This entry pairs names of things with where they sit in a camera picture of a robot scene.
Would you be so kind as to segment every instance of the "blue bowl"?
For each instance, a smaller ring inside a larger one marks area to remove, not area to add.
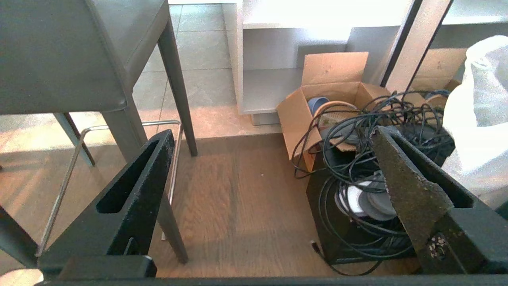
[[[317,109],[321,105],[327,103],[328,101],[330,101],[330,100],[326,97],[314,97],[314,98],[309,99],[309,101],[307,101],[307,104],[309,105],[310,114],[312,114],[312,116],[314,116]]]

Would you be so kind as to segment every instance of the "gray floor tile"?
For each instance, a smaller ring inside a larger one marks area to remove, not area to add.
[[[143,72],[156,72],[156,71],[165,71],[164,63],[161,58],[161,51],[158,49],[158,46],[155,46],[153,49],[152,55],[146,62],[146,66],[143,69]]]
[[[178,32],[176,43],[182,70],[231,67],[225,31]]]
[[[142,73],[134,86],[133,99],[141,120],[158,120],[168,79],[165,72]]]
[[[173,30],[175,31],[175,34],[178,32],[181,13],[182,5],[169,5],[169,14],[171,15],[171,23],[173,24]]]
[[[0,132],[16,130],[27,115],[0,115]]]
[[[179,31],[224,31],[225,29],[220,4],[183,5]]]
[[[183,72],[190,108],[235,105],[231,69],[188,70]],[[175,107],[171,88],[166,88],[163,109]]]
[[[175,36],[178,33],[178,25],[180,23],[180,14],[182,11],[182,5],[170,5],[169,13],[171,14],[171,22],[173,24],[173,30],[175,32]],[[153,49],[152,55],[148,59],[143,72],[153,72],[153,71],[165,71],[164,64],[161,58],[161,51],[159,51],[158,46],[155,46]]]

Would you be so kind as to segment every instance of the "black cable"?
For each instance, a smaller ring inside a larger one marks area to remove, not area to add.
[[[326,258],[325,256],[321,253],[321,250],[319,249],[318,247],[318,243],[316,241],[311,241],[310,242],[311,246],[312,246],[312,249],[314,249],[314,251],[323,259],[323,261],[326,263],[326,265],[328,265],[328,267],[330,267],[330,269],[337,273],[337,274],[340,274],[340,275],[343,275],[343,276],[365,276],[365,275],[368,275],[372,272],[374,272],[374,270],[376,270],[379,265],[381,265],[381,263],[383,261],[379,260],[377,261],[370,269],[368,269],[367,271],[363,272],[363,273],[359,273],[359,274],[348,274],[348,273],[344,273],[340,270],[338,270],[337,268],[333,267],[333,265],[331,265],[330,263],[328,263],[328,261],[326,261]]]
[[[307,132],[293,150],[292,163],[295,167],[296,178],[303,178],[322,170],[328,170],[331,173],[320,191],[318,213],[324,229],[337,238],[338,242],[361,257],[378,261],[371,269],[360,275],[371,273],[379,266],[381,260],[396,258],[412,250],[411,241],[398,218],[387,222],[364,219],[357,216],[349,205],[347,190],[350,186],[356,186],[364,192],[379,193],[386,191],[383,188],[373,189],[360,185],[364,181],[384,182],[384,180],[370,178],[374,172],[379,171],[377,158],[370,140],[373,129],[379,125],[395,126],[412,145],[434,161],[440,156],[449,155],[455,147],[453,139],[442,128],[443,110],[436,109],[429,104],[415,107],[413,103],[405,99],[408,94],[420,94],[422,97],[426,96],[427,98],[436,94],[448,95],[446,91],[441,90],[393,93],[389,96],[372,99],[358,110],[332,111],[331,108],[336,105],[331,105],[324,108],[320,114],[313,118]],[[315,144],[308,148],[310,133],[313,130],[319,132],[323,128],[323,126],[320,126],[321,116],[332,112],[355,112],[356,115],[331,126],[321,144]],[[329,158],[329,151],[346,142],[353,133],[358,137],[355,158],[348,163],[334,165]],[[330,143],[332,138],[336,139],[333,144]],[[300,168],[302,156],[306,150],[310,154],[321,152],[325,168],[310,172]],[[335,229],[329,216],[328,201],[330,199],[334,200],[333,205],[335,205],[334,196],[336,195],[339,196],[337,207],[341,207],[351,222],[356,224],[360,230],[373,237],[371,241],[366,243],[347,241]],[[313,248],[324,259],[317,244],[313,245]],[[341,275],[351,275],[342,273],[332,265],[328,265]]]

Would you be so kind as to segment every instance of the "white shelf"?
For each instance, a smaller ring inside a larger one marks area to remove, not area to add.
[[[243,28],[399,26],[409,0],[244,0]],[[443,24],[508,21],[507,0],[455,0]]]
[[[241,0],[168,0],[169,5],[237,3]]]
[[[397,26],[407,0],[244,0],[243,28]]]
[[[454,0],[443,25],[508,22],[508,0]]]
[[[272,113],[302,82],[302,69],[243,71],[243,113]]]

